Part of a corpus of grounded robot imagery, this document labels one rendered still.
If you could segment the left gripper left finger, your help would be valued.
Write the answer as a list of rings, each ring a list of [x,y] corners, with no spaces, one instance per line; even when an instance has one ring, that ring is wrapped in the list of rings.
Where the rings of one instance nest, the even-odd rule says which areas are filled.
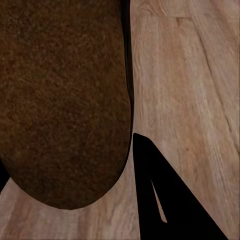
[[[0,159],[0,193],[4,189],[5,185],[7,184],[8,180],[10,179],[10,175],[7,172],[2,160]]]

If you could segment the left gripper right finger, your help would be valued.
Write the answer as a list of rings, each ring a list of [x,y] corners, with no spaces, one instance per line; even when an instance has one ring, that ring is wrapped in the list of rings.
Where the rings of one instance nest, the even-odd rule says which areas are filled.
[[[228,240],[150,138],[133,133],[132,150],[140,240]]]

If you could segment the sandal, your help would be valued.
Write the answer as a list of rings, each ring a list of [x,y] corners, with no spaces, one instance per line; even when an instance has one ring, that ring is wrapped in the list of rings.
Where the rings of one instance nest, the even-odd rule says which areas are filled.
[[[58,209],[103,197],[133,134],[131,0],[0,0],[0,159]]]

